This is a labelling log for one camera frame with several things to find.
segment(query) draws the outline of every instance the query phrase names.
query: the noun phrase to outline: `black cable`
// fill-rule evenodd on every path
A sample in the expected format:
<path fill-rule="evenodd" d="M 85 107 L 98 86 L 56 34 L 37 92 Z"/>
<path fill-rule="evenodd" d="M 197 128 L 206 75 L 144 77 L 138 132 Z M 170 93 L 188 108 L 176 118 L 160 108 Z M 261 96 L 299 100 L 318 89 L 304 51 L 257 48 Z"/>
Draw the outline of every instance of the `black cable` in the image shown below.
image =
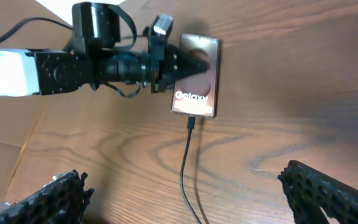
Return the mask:
<path fill-rule="evenodd" d="M 4 42 L 6 39 L 10 38 L 14 33 L 16 33 L 24 24 L 30 22 L 30 21 L 34 21 L 34 20 L 40 20 L 40 21 L 48 21 L 48 22 L 52 22 L 54 24 L 58 24 L 64 28 L 70 29 L 71 27 L 66 25 L 66 24 L 62 24 L 61 22 L 55 21 L 53 19 L 49 19 L 49 18 L 44 18 L 44 17 L 31 17 L 31 18 L 27 18 L 27 19 L 23 19 L 20 22 L 18 22 L 12 29 L 10 29 L 8 32 L 6 32 L 4 35 L 0 36 L 0 43 Z"/>
<path fill-rule="evenodd" d="M 185 164 L 186 164 L 186 157 L 187 157 L 187 152 L 189 151 L 189 146 L 190 146 L 190 138 L 191 138 L 191 132 L 194 129 L 194 125 L 195 125 L 195 120 L 196 118 L 193 116 L 189 116 L 188 120 L 187 120 L 187 129 L 188 129 L 188 134 L 187 134 L 187 143 L 186 143 L 186 148 L 185 148 L 185 154 L 183 155 L 183 161 L 181 163 L 181 168 L 180 168 L 180 178 L 179 178 L 179 184 L 180 184 L 180 191 L 181 194 L 183 196 L 183 199 L 185 200 L 185 203 L 187 205 L 187 207 L 189 208 L 191 214 L 193 215 L 194 219 L 197 221 L 198 224 L 201 224 L 200 219 L 198 218 L 196 212 L 193 210 L 193 207 L 191 207 L 189 200 L 187 199 L 186 193 L 185 193 L 185 189 L 183 187 L 183 171 L 185 170 Z"/>

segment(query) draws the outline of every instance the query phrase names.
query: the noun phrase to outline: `wood grain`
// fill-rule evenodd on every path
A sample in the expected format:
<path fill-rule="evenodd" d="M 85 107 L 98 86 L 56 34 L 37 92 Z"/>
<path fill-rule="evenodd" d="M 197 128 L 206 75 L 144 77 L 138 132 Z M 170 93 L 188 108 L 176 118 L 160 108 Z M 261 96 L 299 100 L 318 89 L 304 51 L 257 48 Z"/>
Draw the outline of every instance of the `wood grain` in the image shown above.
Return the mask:
<path fill-rule="evenodd" d="M 199 121 L 185 188 L 205 223 L 293 223 L 277 174 L 296 159 L 358 189 L 358 1 L 127 0 L 138 30 L 160 13 L 223 40 L 218 116 Z M 130 86 L 123 86 L 127 91 Z M 107 223 L 194 223 L 178 171 L 186 117 L 170 92 L 51 96 L 7 194 L 77 169 Z"/>

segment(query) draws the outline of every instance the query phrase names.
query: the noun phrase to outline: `thin black cable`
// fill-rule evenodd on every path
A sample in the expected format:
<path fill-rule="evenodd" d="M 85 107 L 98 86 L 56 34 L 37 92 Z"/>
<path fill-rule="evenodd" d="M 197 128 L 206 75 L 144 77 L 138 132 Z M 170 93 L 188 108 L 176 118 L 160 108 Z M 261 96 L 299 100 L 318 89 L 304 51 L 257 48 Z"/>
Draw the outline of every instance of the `thin black cable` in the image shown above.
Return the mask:
<path fill-rule="evenodd" d="M 189 118 L 187 120 L 187 129 L 188 129 L 187 143 L 186 143 L 186 148 L 185 148 L 185 154 L 183 155 L 183 161 L 181 163 L 181 168 L 180 168 L 179 184 L 180 184 L 181 194 L 183 196 L 183 199 L 185 200 L 185 203 L 186 203 L 187 207 L 189 208 L 191 214 L 193 215 L 193 217 L 197 221 L 197 223 L 201 224 L 200 219 L 198 218 L 196 212 L 193 210 L 193 207 L 190 205 L 190 202 L 187 199 L 187 196 L 186 196 L 186 193 L 185 193 L 185 188 L 183 187 L 183 171 L 185 170 L 186 157 L 187 157 L 187 152 L 189 151 L 191 132 L 194 129 L 195 120 L 196 120 L 196 118 L 193 117 L 193 116 L 189 116 Z"/>
<path fill-rule="evenodd" d="M 49 19 L 49 18 L 45 18 L 45 17 L 31 17 L 31 18 L 27 18 L 27 19 L 23 19 L 20 22 L 18 22 L 12 29 L 10 29 L 8 32 L 6 32 L 4 35 L 0 36 L 0 43 L 4 42 L 6 39 L 10 38 L 14 33 L 16 33 L 24 24 L 30 22 L 30 21 L 35 21 L 35 20 L 40 20 L 40 21 L 48 21 L 48 22 L 52 22 L 54 24 L 58 24 L 64 28 L 70 29 L 71 27 L 66 25 L 66 24 L 62 24 L 61 22 L 55 21 L 53 19 Z"/>

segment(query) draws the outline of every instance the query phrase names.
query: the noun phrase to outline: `cable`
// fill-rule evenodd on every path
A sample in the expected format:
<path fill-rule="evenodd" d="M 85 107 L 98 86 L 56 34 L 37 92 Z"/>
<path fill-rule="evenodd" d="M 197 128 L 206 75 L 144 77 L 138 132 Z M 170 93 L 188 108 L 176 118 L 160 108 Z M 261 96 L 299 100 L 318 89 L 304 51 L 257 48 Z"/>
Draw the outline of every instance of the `cable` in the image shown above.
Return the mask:
<path fill-rule="evenodd" d="M 180 178 L 179 178 L 179 184 L 180 184 L 180 191 L 181 194 L 183 196 L 183 199 L 185 200 L 185 203 L 187 205 L 187 207 L 189 208 L 191 214 L 193 215 L 194 219 L 197 221 L 198 224 L 201 224 L 200 219 L 198 218 L 196 212 L 193 210 L 193 207 L 191 207 L 189 200 L 187 199 L 186 193 L 185 193 L 185 189 L 183 187 L 183 171 L 185 170 L 185 164 L 186 164 L 186 157 L 187 157 L 187 152 L 189 151 L 189 145 L 190 145 L 190 138 L 191 138 L 191 132 L 194 129 L 194 124 L 195 124 L 195 120 L 196 118 L 193 116 L 189 116 L 188 120 L 187 120 L 187 129 L 188 129 L 188 134 L 187 134 L 187 143 L 186 143 L 186 148 L 185 148 L 185 154 L 183 155 L 183 161 L 181 163 L 181 168 L 180 168 Z"/>
<path fill-rule="evenodd" d="M 24 24 L 30 22 L 30 21 L 35 21 L 35 20 L 40 20 L 40 21 L 48 21 L 48 22 L 52 22 L 54 24 L 58 24 L 64 28 L 70 29 L 71 27 L 66 25 L 66 24 L 62 24 L 61 22 L 55 21 L 53 19 L 49 19 L 49 18 L 44 18 L 44 17 L 31 17 L 31 18 L 27 18 L 27 19 L 23 19 L 20 22 L 18 22 L 12 29 L 10 29 L 8 32 L 6 32 L 4 35 L 0 36 L 0 43 L 4 42 L 6 39 L 10 38 L 14 33 L 16 33 Z"/>

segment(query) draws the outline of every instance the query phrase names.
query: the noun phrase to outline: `wooden table surface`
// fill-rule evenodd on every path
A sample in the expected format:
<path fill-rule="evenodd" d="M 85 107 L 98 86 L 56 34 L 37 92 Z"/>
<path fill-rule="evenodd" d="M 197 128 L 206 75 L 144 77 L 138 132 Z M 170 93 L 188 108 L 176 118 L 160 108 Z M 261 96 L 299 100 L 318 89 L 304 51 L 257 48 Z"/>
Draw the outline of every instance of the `wooden table surface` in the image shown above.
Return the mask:
<path fill-rule="evenodd" d="M 218 116 L 198 120 L 185 170 L 199 216 L 293 223 L 277 180 L 291 159 L 358 189 L 358 0 L 127 0 L 122 7 L 138 30 L 160 13 L 174 16 L 174 44 L 182 32 L 223 41 Z M 171 99 L 149 90 L 124 99 L 87 86 L 40 97 L 45 108 L 7 200 L 77 169 L 96 189 L 89 216 L 194 223 L 179 188 L 186 117 L 170 113 Z"/>

